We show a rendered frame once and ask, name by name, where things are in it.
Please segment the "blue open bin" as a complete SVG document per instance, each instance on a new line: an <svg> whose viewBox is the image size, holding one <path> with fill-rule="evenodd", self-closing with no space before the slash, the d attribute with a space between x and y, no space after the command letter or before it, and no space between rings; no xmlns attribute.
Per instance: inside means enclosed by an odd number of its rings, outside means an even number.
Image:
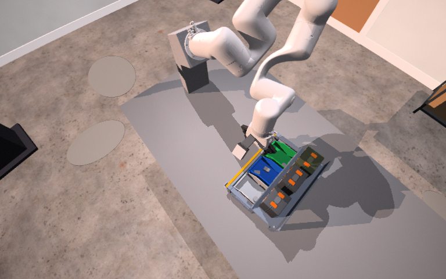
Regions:
<svg viewBox="0 0 446 279"><path fill-rule="evenodd" d="M265 166L270 169L269 173L263 170ZM260 175L255 173L254 170L260 170ZM282 170L283 169L276 163L274 163L271 159L262 156L255 162L255 164L252 165L252 167L249 169L249 173L256 176L267 187L269 187Z"/></svg>

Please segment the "grey metal shelf rack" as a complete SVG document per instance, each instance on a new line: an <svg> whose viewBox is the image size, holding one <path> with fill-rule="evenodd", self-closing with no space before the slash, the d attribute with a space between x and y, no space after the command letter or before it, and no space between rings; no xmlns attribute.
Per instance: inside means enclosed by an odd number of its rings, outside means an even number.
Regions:
<svg viewBox="0 0 446 279"><path fill-rule="evenodd" d="M291 166L294 164L294 162L300 157L300 155L305 151L303 147L298 148L293 143L291 143L288 139L286 139L281 134L274 131L276 134L274 136L274 141L281 140L283 143L285 143L287 146L289 146L292 150L297 152L293 158L290 160L290 162L285 166L285 168L278 174L278 176L273 180L273 182L270 184L270 186L262 193L262 195L257 199L257 201L252 205L242 194L240 194L235 188L235 184L248 172L248 170L252 167L253 164L262 156L262 153L258 156L258 158L245 170L245 172L232 184L228 187L226 184L224 187L227 189L227 191L238 201L240 202L250 213L255 212L261 219L263 219L270 227L268 229L270 232L274 231L280 231L280 229L285 225L285 223L288 221L290 216L293 214L293 212L297 209L299 204L303 201L303 199L306 197L306 195L309 193L311 188L315 185L315 183L318 181L320 176L323 174L323 172L326 170L326 168L330 165L330 162L327 164L321 163L316 171L309 176L305 181L301 184L301 186L298 188L298 190L291 194L290 197L292 198L290 202L286 205L286 207L282 210L282 212L276 216L271 218L267 213L265 213L260 207L260 203L266 198L266 196L276 187L276 185L280 182L280 180L284 177L284 175L290 170ZM278 141L279 142L279 141ZM315 178L316 177L316 178Z"/></svg>

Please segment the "green open bin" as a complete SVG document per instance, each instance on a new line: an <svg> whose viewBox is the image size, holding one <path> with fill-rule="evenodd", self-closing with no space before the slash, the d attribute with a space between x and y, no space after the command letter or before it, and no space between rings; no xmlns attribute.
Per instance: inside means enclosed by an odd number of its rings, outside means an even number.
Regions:
<svg viewBox="0 0 446 279"><path fill-rule="evenodd" d="M272 154L267 153L267 155L264 155L263 157L271 159L279 167L284 169L285 167L282 165L282 163L286 163L287 165L289 161L292 159L292 157L296 154L296 152L290 149L284 143L278 141L274 141L272 145L275 147L277 152Z"/></svg>

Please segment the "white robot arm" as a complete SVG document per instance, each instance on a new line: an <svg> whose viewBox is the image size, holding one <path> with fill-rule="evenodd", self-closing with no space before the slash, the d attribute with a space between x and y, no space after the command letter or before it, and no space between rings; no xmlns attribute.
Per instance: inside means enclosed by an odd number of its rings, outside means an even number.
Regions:
<svg viewBox="0 0 446 279"><path fill-rule="evenodd" d="M249 49L227 27L206 32L190 22L193 30L187 28L187 54L194 60L217 59L236 77L247 75L276 40L276 29L267 16L280 1L244 0L234 14L233 25L248 42ZM258 100L251 124L254 135L261 138L274 136L277 119L292 105L296 96L292 88L265 78L268 70L278 63L307 60L337 3L338 0L304 0L285 46L267 57L259 67L250 88L250 95ZM232 154L242 160L255 140L250 134L237 144Z"/></svg>

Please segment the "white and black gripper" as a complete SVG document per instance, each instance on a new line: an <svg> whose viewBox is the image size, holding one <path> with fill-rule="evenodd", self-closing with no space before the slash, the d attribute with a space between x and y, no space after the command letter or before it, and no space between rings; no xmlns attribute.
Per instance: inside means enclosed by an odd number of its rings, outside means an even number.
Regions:
<svg viewBox="0 0 446 279"><path fill-rule="evenodd" d="M272 154L272 153L276 153L277 150L276 150L276 149L274 148L274 146L272 145L272 142L273 142L273 140L274 140L274 137L271 136L271 135L270 135L269 137L264 137L264 138L257 137L256 135L253 134L253 132L252 132L252 130L251 130L251 124L252 124L252 122L250 123L249 126L246 126L246 125L244 125L244 124L241 126L241 128L242 128L242 130L243 130L243 133L244 133L244 136L245 136L245 139L246 139L250 134L251 134L253 137L255 137L256 140L254 141L254 143L255 143L258 147L260 147L262 150L264 150L263 153L262 153L262 156L266 155L267 153L270 153L270 154Z"/></svg>

